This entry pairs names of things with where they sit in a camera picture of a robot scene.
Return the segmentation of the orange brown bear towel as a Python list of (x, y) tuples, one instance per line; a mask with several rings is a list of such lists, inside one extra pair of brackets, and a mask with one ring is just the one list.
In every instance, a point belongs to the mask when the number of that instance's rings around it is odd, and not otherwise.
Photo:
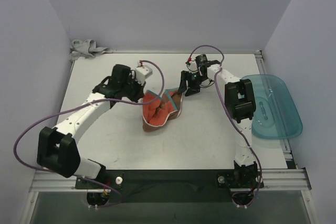
[(145, 132), (153, 132), (165, 126), (167, 121), (179, 117), (182, 111), (183, 95), (178, 93), (178, 88), (166, 89), (162, 96), (148, 90), (142, 102), (152, 103), (142, 106), (142, 122)]

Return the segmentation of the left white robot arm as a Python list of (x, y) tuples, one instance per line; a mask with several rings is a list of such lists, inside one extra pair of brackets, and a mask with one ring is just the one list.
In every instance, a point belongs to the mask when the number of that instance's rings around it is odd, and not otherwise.
[(138, 102), (146, 79), (152, 74), (148, 66), (131, 69), (117, 64), (87, 97), (82, 107), (53, 128), (45, 127), (38, 138), (37, 163), (65, 178), (87, 177), (94, 188), (106, 183), (105, 166), (80, 156), (77, 144), (94, 122), (119, 100)]

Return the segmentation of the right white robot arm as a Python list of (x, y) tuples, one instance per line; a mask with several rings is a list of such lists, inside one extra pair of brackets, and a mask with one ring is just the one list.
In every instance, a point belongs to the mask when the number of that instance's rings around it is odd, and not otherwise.
[(188, 70), (181, 72), (178, 93), (191, 96), (200, 92), (204, 81), (213, 83), (224, 111), (237, 131), (234, 135), (234, 169), (218, 182), (224, 181), (230, 188), (259, 188), (262, 182), (259, 159), (251, 149), (251, 126), (256, 111), (252, 82), (234, 76), (221, 66), (220, 61), (208, 60), (205, 54), (194, 60), (189, 57), (185, 64)]

